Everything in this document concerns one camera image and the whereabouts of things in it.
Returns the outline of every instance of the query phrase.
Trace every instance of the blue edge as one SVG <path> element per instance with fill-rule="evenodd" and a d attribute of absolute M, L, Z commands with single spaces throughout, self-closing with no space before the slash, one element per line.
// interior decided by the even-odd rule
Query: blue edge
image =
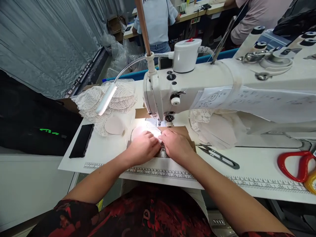
<path fill-rule="evenodd" d="M 218 60 L 219 59 L 225 59 L 225 58 L 232 58 L 235 53 L 237 52 L 238 49 L 231 49 L 231 50 L 227 50 L 227 51 L 224 51 L 224 52 L 220 52 L 220 54 L 218 55 Z M 210 56 L 209 55 L 206 55 L 206 56 L 203 56 L 203 57 L 199 57 L 197 58 L 197 64 L 199 63 L 206 63 L 208 60 L 209 60 Z M 139 71 L 139 72 L 131 72 L 129 74 L 125 74 L 125 75 L 122 75 L 120 77 L 120 79 L 134 79 L 134 81 L 139 81 L 139 80 L 143 80 L 144 79 L 144 76 L 145 76 L 145 73 L 147 72 L 148 70 L 144 70 L 144 71 Z M 111 80 L 114 80 L 115 77 L 111 77 L 111 78 L 105 78 L 105 79 L 102 79 L 102 82 L 105 82 L 105 81 L 111 81 Z"/>

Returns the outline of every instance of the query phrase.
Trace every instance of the blue jeans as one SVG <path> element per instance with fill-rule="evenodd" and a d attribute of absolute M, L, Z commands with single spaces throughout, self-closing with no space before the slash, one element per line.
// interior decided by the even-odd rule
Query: blue jeans
<path fill-rule="evenodd" d="M 150 50 L 154 53 L 166 53 L 166 52 L 170 52 L 171 48 L 168 44 L 168 42 L 163 42 L 160 44 L 152 44 L 150 45 Z M 158 64 L 158 58 L 154 59 L 155 65 Z"/>

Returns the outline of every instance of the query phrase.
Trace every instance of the scissors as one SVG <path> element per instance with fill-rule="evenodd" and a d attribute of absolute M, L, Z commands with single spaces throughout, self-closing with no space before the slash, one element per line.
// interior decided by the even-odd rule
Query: scissors
<path fill-rule="evenodd" d="M 206 154 L 208 154 L 208 155 L 214 157 L 215 159 L 217 159 L 217 160 L 223 162 L 225 165 L 228 165 L 228 166 L 230 166 L 231 168 L 233 168 L 233 169 L 235 169 L 235 170 L 238 170 L 238 169 L 240 168 L 239 164 L 237 164 L 236 162 L 234 162 L 234 161 L 232 161 L 231 159 L 227 158 L 226 156 L 223 156 L 222 154 L 220 154 L 220 153 L 218 153 L 217 151 L 213 150 L 213 149 L 210 148 L 209 146 L 206 146 L 206 145 L 203 145 L 203 144 L 200 144 L 199 146 L 198 146 L 198 148 L 200 148 L 200 149 L 201 149 L 202 151 L 204 151 Z M 229 160 L 229 161 L 232 163 L 232 165 L 231 165 L 230 163 L 226 162 L 224 159 Z"/>
<path fill-rule="evenodd" d="M 303 183 L 304 187 L 310 191 L 312 194 L 316 195 L 316 188 L 313 187 L 313 183 L 316 180 L 316 169 L 312 171 L 310 174 L 308 174 L 308 163 L 311 159 L 315 159 L 315 153 L 311 151 L 297 151 L 297 152 L 287 152 L 279 155 L 277 159 L 277 165 L 279 166 L 279 169 L 282 171 L 282 173 L 290 178 L 291 180 L 294 180 L 299 183 Z M 286 158 L 290 156 L 302 156 L 299 163 L 299 172 L 297 177 L 294 177 L 290 174 L 290 172 L 285 167 L 285 160 Z"/>

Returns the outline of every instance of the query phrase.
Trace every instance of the light blue shirt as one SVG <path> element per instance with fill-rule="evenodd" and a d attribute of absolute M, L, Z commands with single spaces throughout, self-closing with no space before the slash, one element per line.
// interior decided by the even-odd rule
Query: light blue shirt
<path fill-rule="evenodd" d="M 171 25 L 175 23 L 178 11 L 174 8 L 170 0 L 146 0 L 142 2 L 149 44 L 154 45 L 168 42 L 168 9 Z M 134 28 L 138 34 L 142 33 L 138 16 L 134 21 Z"/>

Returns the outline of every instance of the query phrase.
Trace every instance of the metal pole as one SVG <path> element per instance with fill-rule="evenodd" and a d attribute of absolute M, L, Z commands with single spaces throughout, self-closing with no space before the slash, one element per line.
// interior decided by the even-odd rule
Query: metal pole
<path fill-rule="evenodd" d="M 147 33 L 147 28 L 146 28 L 146 21 L 145 21 L 142 0 L 135 0 L 135 5 L 136 5 L 136 9 L 137 9 L 137 15 L 139 18 L 139 22 L 141 24 L 142 35 L 143 35 L 143 39 L 144 39 L 146 53 L 147 53 L 147 56 L 150 56 L 150 46 L 149 46 L 148 33 Z"/>
<path fill-rule="evenodd" d="M 224 34 L 224 37 L 222 38 L 221 42 L 219 43 L 219 45 L 217 46 L 217 50 L 214 52 L 214 57 L 213 57 L 213 60 L 211 62 L 211 64 L 214 64 L 218 55 L 220 54 L 220 52 L 222 51 L 223 47 L 224 47 L 224 44 L 227 40 L 227 37 L 230 35 L 230 31 L 232 30 L 233 28 L 233 25 L 234 25 L 234 22 L 236 21 L 237 19 L 237 16 L 233 16 L 233 18 L 231 19 L 228 27 L 227 27 L 227 30 Z"/>

